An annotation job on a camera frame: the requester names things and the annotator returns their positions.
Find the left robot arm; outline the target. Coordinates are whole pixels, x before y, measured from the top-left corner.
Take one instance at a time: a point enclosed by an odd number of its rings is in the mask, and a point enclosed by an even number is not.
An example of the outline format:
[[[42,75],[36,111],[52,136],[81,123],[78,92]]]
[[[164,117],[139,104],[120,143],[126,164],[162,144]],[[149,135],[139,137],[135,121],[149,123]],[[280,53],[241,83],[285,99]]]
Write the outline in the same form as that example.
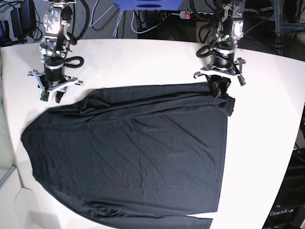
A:
[[[245,85],[243,76],[243,58],[235,59],[238,41],[243,38],[244,0],[214,0],[212,7],[208,1],[206,5],[213,11],[212,21],[204,25],[212,33],[210,44],[201,47],[196,56],[201,59],[210,57],[211,60],[193,76],[205,76],[213,97],[226,97],[231,80],[227,76],[236,76],[241,86]]]

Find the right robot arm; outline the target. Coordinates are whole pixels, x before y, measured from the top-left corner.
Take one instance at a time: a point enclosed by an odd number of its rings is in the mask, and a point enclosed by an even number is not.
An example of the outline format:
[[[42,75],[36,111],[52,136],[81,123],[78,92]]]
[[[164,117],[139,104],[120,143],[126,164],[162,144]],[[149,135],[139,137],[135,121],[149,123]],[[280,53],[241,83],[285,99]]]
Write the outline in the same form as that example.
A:
[[[40,89],[39,99],[44,102],[51,102],[53,99],[60,103],[67,88],[72,85],[82,86],[83,81],[65,74],[66,68],[80,68],[84,64],[84,58],[74,56],[68,58],[71,46],[77,45],[87,27],[89,18],[86,18],[85,25],[78,37],[74,36],[76,22],[75,0],[50,0],[44,18],[45,36],[40,42],[41,62],[43,72],[32,70],[28,76],[32,76],[38,83]]]

